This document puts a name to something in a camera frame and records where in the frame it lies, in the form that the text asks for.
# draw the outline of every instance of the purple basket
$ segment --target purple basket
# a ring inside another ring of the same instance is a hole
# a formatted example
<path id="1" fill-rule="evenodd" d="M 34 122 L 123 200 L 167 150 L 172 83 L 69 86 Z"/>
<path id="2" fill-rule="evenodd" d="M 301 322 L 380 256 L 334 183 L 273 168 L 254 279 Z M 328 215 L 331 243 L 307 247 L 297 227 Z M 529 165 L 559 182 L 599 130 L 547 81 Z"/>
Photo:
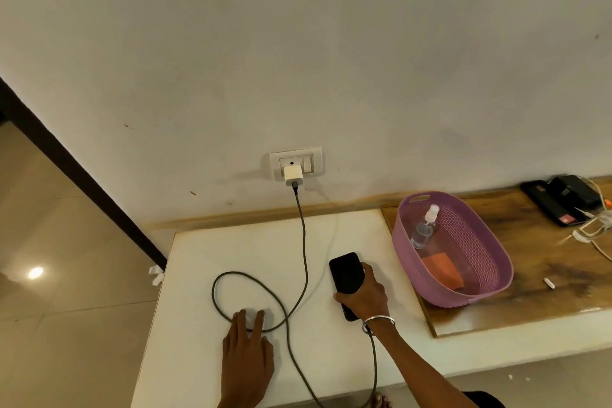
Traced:
<path id="1" fill-rule="evenodd" d="M 412 229 L 430 205 L 440 207 L 436 230 L 424 249 L 410 242 Z M 474 303 L 507 288 L 514 269 L 506 250 L 478 215 L 462 200 L 444 192 L 425 192 L 402 200 L 393 230 L 393 245 L 414 289 L 428 302 L 453 308 Z M 446 253 L 464 287 L 451 290 L 427 270 L 421 258 Z"/>

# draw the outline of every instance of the orange object in basket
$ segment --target orange object in basket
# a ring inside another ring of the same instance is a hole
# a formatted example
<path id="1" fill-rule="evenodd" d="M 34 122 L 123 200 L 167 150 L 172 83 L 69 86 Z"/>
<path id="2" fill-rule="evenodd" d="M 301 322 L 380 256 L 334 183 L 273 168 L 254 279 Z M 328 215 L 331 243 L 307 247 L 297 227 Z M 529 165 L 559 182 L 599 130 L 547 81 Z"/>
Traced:
<path id="1" fill-rule="evenodd" d="M 425 268 L 444 287 L 451 290 L 463 288 L 464 283 L 461 274 L 459 274 L 459 271 L 457 271 L 446 253 L 436 253 L 422 260 Z"/>

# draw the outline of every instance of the clear liquid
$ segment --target clear liquid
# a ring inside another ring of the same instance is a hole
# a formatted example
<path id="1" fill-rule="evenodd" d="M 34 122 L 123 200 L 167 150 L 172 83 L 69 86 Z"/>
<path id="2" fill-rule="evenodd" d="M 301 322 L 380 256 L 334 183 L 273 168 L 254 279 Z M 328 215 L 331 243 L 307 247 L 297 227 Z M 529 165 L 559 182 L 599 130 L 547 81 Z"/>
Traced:
<path id="1" fill-rule="evenodd" d="M 410 242 L 412 242 L 413 247 L 417 249 L 424 248 L 427 245 L 427 242 L 429 242 L 429 239 L 432 237 L 433 228 L 435 226 L 435 223 L 418 223 L 417 227 L 412 233 L 412 237 L 410 238 Z"/>

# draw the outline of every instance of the brown wooden board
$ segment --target brown wooden board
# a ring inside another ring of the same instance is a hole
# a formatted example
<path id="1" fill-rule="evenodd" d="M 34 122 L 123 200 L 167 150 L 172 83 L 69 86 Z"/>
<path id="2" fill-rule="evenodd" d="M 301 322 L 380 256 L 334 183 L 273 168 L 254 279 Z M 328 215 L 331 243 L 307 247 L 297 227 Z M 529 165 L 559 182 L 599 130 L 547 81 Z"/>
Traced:
<path id="1" fill-rule="evenodd" d="M 612 178 L 597 180 L 612 197 Z M 559 227 L 518 188 L 461 195 L 493 231 L 514 265 L 504 291 L 459 308 L 439 308 L 419 300 L 436 337 L 524 324 L 612 308 L 612 262 L 593 245 L 570 239 L 571 227 Z M 393 230 L 397 207 L 382 208 Z M 612 232 L 597 244 L 612 256 Z M 543 281 L 548 278 L 556 288 Z"/>

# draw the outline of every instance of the bangle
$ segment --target bangle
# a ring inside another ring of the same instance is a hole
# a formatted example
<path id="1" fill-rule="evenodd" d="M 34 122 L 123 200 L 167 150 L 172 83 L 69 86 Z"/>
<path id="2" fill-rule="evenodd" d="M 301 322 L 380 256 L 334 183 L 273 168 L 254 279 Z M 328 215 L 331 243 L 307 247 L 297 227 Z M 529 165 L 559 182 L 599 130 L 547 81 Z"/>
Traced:
<path id="1" fill-rule="evenodd" d="M 393 325 L 395 326 L 395 319 L 391 318 L 390 316 L 386 316 L 384 314 L 377 314 L 375 316 L 372 316 L 368 319 L 366 319 L 365 321 L 363 321 L 363 324 L 361 325 L 361 330 L 363 332 L 365 332 L 367 335 L 371 336 L 372 333 L 370 331 L 370 328 L 367 326 L 367 322 L 371 321 L 372 319 L 378 319 L 378 318 L 385 318 L 388 319 L 389 321 L 391 321 L 393 323 Z"/>

